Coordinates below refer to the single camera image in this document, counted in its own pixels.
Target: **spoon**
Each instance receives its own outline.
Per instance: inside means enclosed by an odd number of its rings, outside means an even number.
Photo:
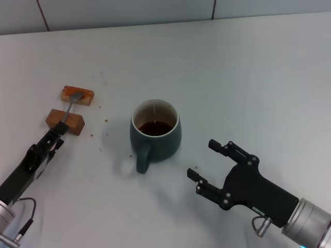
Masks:
[[[70,98],[69,98],[70,99],[70,105],[69,105],[69,108],[67,109],[67,112],[66,112],[65,116],[62,119],[63,123],[65,123],[66,120],[67,120],[67,117],[68,117],[68,114],[69,114],[69,111],[71,109],[72,104],[74,102],[76,102],[77,100],[81,99],[83,96],[84,96],[84,92],[82,92],[82,91],[78,91],[78,92],[76,92],[76,93],[74,93],[70,96]]]

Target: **white wall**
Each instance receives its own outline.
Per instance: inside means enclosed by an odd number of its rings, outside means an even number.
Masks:
[[[0,0],[0,35],[44,31],[36,0]]]
[[[331,11],[331,0],[217,0],[215,19]]]
[[[214,0],[40,0],[50,30],[210,20]]]
[[[40,0],[50,30],[210,20],[214,0]],[[331,11],[331,0],[217,0],[215,19]],[[45,32],[36,0],[0,0],[0,35]]]

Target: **robotic arm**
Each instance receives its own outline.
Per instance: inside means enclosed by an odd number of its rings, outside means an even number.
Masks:
[[[209,148],[229,157],[237,163],[227,175],[223,189],[208,183],[192,169],[187,177],[197,182],[195,192],[223,210],[235,205],[244,205],[259,216],[252,220],[255,233],[262,238],[270,224],[282,228],[282,233],[305,248],[331,247],[331,214],[313,203],[295,197],[259,172],[259,158],[249,154],[233,142],[222,146],[211,139]],[[255,228],[254,220],[264,218],[260,228]]]
[[[19,241],[26,233],[33,222],[33,214],[19,231],[14,239],[3,235],[4,230],[14,219],[15,213],[11,210],[12,205],[18,200],[30,199],[34,201],[34,210],[36,202],[33,198],[20,198],[27,187],[37,179],[45,169],[46,165],[54,157],[55,151],[63,144],[60,139],[69,127],[60,121],[54,128],[51,128],[44,137],[33,144],[27,151],[22,162],[10,174],[10,176],[0,186],[0,241],[10,248],[18,248]]]

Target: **dark liquid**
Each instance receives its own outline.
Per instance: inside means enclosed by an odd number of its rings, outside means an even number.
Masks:
[[[164,135],[166,133],[169,133],[171,129],[173,129],[173,127],[169,124],[156,120],[147,122],[141,127],[139,127],[139,130],[141,132],[150,136]]]

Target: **mug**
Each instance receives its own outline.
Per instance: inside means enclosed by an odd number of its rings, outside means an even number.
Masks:
[[[176,109],[164,100],[141,102],[131,115],[130,140],[137,172],[145,174],[151,162],[165,160],[179,148],[182,128]]]

